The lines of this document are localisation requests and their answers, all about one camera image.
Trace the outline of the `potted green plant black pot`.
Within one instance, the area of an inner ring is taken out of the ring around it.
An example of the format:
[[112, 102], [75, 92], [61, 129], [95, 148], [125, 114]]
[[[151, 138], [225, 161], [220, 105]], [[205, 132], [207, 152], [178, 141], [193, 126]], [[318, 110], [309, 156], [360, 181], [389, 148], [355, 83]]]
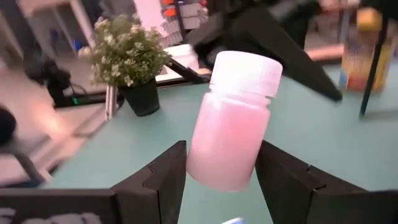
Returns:
[[116, 87], [137, 116], [147, 116], [160, 108], [155, 77], [171, 59], [161, 37], [136, 14], [99, 17], [94, 46], [82, 47], [78, 56], [91, 63], [94, 83]]

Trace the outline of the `wooden shelf black legs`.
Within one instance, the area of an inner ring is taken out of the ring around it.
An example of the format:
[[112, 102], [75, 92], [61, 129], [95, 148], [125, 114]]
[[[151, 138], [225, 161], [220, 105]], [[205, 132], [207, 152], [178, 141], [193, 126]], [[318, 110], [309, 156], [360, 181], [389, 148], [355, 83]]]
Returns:
[[365, 29], [368, 32], [378, 32], [373, 59], [359, 112], [361, 117], [365, 115], [368, 106], [381, 49], [387, 38], [389, 19], [398, 22], [398, 0], [360, 0], [359, 9], [357, 11], [358, 29]]

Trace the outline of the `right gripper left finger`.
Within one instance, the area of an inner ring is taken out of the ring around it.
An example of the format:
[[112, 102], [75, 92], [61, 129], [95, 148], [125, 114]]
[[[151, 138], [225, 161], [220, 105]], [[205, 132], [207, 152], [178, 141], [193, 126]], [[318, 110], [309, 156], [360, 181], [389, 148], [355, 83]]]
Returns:
[[122, 224], [178, 224], [186, 180], [186, 144], [177, 141], [111, 187], [116, 191]]

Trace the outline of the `small white medicine bottle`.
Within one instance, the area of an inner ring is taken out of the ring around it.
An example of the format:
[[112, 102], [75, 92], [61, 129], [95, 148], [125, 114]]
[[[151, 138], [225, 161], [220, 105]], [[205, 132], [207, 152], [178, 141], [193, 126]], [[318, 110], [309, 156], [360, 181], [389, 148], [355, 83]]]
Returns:
[[223, 51], [216, 56], [187, 157], [192, 178], [224, 192], [246, 188], [282, 70], [280, 62], [256, 54]]

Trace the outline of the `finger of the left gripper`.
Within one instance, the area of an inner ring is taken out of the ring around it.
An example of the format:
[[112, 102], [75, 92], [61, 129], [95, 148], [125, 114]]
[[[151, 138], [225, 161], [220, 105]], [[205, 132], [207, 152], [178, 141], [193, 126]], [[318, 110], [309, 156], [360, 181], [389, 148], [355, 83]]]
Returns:
[[332, 101], [342, 94], [303, 49], [308, 22], [320, 6], [250, 6], [223, 15], [221, 44], [280, 62], [287, 76]]

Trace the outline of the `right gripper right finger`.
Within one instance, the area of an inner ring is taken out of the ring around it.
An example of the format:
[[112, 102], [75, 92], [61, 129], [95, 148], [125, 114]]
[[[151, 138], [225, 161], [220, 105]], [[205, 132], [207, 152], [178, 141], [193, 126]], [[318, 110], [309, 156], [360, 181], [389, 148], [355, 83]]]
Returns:
[[316, 190], [364, 192], [361, 187], [307, 164], [267, 141], [261, 144], [255, 170], [274, 224], [307, 224]]

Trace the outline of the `amber fish oil bottle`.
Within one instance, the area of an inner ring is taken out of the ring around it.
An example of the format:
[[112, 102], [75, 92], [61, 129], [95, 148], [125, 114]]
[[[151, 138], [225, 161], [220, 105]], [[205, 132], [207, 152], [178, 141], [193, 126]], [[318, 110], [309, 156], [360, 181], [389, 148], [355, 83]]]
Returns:
[[[382, 29], [382, 14], [372, 7], [356, 12], [356, 23], [351, 26], [344, 41], [341, 62], [340, 87], [347, 91], [364, 91], [368, 82], [374, 51]], [[398, 27], [388, 23], [386, 39], [381, 48], [374, 78], [373, 91], [382, 91], [396, 49]]]

